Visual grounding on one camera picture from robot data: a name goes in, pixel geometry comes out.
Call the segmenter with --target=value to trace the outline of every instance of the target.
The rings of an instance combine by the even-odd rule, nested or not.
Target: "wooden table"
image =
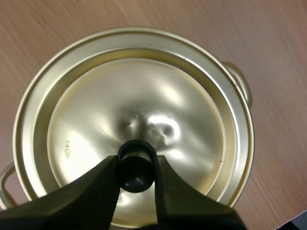
[[[254,97],[256,151],[236,210],[250,230],[272,230],[307,209],[306,0],[0,0],[0,170],[33,76],[68,44],[119,26],[168,30],[237,64]],[[16,175],[8,188],[26,201]]]

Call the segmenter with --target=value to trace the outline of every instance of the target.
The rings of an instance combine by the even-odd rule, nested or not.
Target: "pot lid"
[[[230,206],[251,166],[250,113],[228,70],[177,35],[121,28],[71,45],[38,73],[16,118],[16,169],[33,199],[132,139],[150,143],[189,185]],[[154,185],[121,191],[113,225],[155,218]]]

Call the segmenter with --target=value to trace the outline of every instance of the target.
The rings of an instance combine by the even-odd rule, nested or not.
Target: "gold metal pot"
[[[241,71],[191,41],[148,28],[90,35],[53,57],[20,103],[12,163],[29,200],[77,179],[131,139],[149,142],[189,185],[233,206],[254,152]],[[156,222],[154,186],[121,191],[114,226]]]

